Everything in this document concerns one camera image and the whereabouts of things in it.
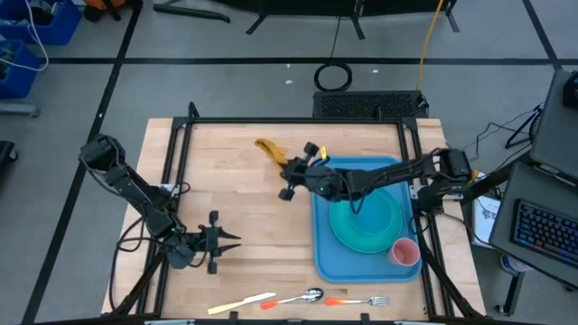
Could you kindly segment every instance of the white cable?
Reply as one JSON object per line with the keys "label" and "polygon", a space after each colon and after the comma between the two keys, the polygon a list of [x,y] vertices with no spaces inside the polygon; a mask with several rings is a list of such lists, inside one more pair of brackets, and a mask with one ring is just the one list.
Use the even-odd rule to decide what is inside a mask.
{"label": "white cable", "polygon": [[[40,42],[40,37],[38,36],[38,33],[36,32],[36,27],[34,27],[34,18],[33,18],[33,10],[30,7],[30,4],[28,3],[28,0],[23,0],[26,3],[26,7],[28,8],[28,14],[30,15],[30,24],[28,25],[28,33],[30,33],[30,36],[33,38],[33,40],[35,42],[38,43],[38,45],[40,45],[40,48],[42,49],[42,54],[44,54],[44,59],[46,59],[46,63],[44,63],[44,66],[42,68],[36,69],[36,68],[31,68],[31,67],[27,67],[24,65],[20,65],[20,64],[16,64],[16,63],[12,63],[8,60],[4,60],[2,58],[0,58],[1,62],[4,62],[5,64],[11,65],[13,67],[17,67],[17,68],[23,68],[23,69],[28,69],[28,70],[32,70],[32,71],[44,71],[46,70],[46,68],[48,68],[48,64],[49,64],[49,59],[48,59],[48,54],[46,54],[46,50],[44,49],[44,46],[42,45],[42,42]],[[30,32],[30,28],[32,27],[34,34],[32,34]]]}

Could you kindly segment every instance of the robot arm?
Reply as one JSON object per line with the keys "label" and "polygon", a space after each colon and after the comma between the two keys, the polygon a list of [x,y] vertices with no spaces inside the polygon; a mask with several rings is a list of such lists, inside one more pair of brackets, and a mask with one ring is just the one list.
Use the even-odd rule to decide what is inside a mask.
{"label": "robot arm", "polygon": [[163,249],[172,267],[182,269],[191,265],[197,252],[209,254],[208,271],[217,272],[216,258],[238,245],[219,247],[218,238],[240,239],[230,235],[215,224],[219,218],[217,211],[209,216],[209,226],[199,226],[200,232],[187,233],[187,228],[176,213],[176,200],[172,192],[164,187],[149,185],[135,170],[125,163],[125,150],[113,137],[97,135],[95,139],[80,149],[79,160],[89,173],[100,182],[96,175],[125,199],[142,216],[146,228],[153,239],[162,241]]}
{"label": "robot arm", "polygon": [[415,203],[423,212],[436,212],[442,206],[442,197],[461,191],[472,175],[465,153],[453,149],[435,149],[408,162],[371,171],[327,167],[331,158],[310,163],[319,147],[308,143],[304,150],[303,158],[295,157],[281,165],[281,177],[288,183],[279,193],[282,200],[291,200],[297,186],[304,186],[329,201],[360,200],[374,189],[425,177],[432,178],[433,182],[417,192]]}

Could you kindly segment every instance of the blue container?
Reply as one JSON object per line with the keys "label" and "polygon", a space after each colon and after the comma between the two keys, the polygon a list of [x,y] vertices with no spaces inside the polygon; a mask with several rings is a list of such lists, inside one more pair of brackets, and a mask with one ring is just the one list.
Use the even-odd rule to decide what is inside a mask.
{"label": "blue container", "polygon": [[[11,44],[15,48],[12,63],[35,69],[40,67],[38,58],[28,50],[24,42],[20,40],[2,41],[0,42],[0,49],[3,49],[6,44]],[[0,98],[25,98],[30,92],[34,78],[36,78],[36,71],[34,70],[18,67],[8,68],[5,78],[0,79]]]}
{"label": "blue container", "polygon": [[28,0],[0,0],[0,19],[18,19],[22,13],[27,13],[26,3]]}
{"label": "blue container", "polygon": [[[80,22],[81,13],[70,0],[45,0],[49,5],[62,3],[58,13],[52,19],[52,23],[46,26],[35,25],[36,32],[42,44],[66,45],[72,38]],[[28,14],[28,9],[24,6],[24,14]],[[23,40],[24,42],[35,44],[32,35],[32,28],[28,31],[28,25],[0,25],[0,34],[7,40]]]}
{"label": "blue container", "polygon": [[[372,170],[399,163],[389,156],[331,157],[331,168]],[[403,220],[399,237],[407,237],[417,243],[417,235],[409,231],[413,215],[409,187],[401,182],[385,187],[401,208]],[[333,233],[329,220],[331,203],[319,195],[312,195],[313,212],[313,259],[321,278],[330,283],[403,283],[413,280],[421,273],[422,260],[413,266],[394,265],[387,259],[387,251],[364,254],[343,245]]]}

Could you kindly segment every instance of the keyboard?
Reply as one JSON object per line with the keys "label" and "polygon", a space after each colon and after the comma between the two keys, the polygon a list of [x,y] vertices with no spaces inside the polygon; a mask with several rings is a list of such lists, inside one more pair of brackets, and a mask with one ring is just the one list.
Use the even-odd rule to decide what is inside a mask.
{"label": "keyboard", "polygon": [[518,199],[510,240],[578,267],[578,218]]}

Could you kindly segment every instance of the green plate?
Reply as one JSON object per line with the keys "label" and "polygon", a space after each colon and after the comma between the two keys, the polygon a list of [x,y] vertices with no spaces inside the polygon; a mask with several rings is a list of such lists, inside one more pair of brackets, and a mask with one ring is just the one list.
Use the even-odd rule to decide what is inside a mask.
{"label": "green plate", "polygon": [[335,236],[360,253],[378,253],[390,248],[399,238],[403,222],[399,204],[385,189],[368,195],[357,215],[351,211],[348,201],[332,202],[329,218]]}

